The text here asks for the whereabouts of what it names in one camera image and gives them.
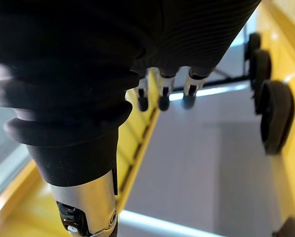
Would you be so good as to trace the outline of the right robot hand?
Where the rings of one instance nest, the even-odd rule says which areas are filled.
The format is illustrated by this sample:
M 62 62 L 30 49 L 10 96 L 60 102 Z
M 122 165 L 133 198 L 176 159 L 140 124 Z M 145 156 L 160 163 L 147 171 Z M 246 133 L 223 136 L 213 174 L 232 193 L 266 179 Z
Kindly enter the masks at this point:
M 257 0 L 0 0 L 0 107 L 64 227 L 114 237 L 118 129 L 149 68 L 207 77 Z

